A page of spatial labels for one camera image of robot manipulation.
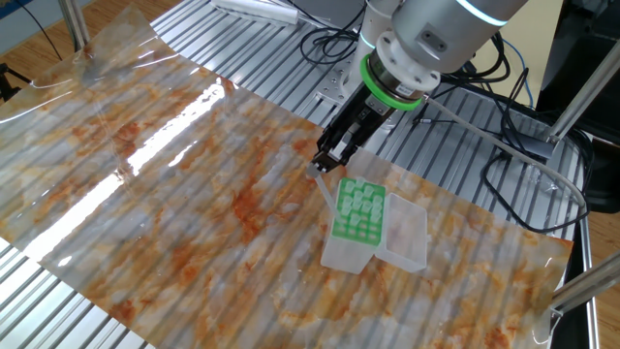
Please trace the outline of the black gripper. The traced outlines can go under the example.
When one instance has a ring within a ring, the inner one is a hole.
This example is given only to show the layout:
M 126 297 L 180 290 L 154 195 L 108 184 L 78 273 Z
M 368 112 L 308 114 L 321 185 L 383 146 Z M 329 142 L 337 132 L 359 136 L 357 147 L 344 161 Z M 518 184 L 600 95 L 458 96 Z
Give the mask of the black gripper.
M 321 150 L 313 157 L 310 168 L 327 174 L 345 167 L 359 147 L 393 114 L 392 108 L 374 96 L 367 87 L 361 87 L 331 119 L 319 138 Z

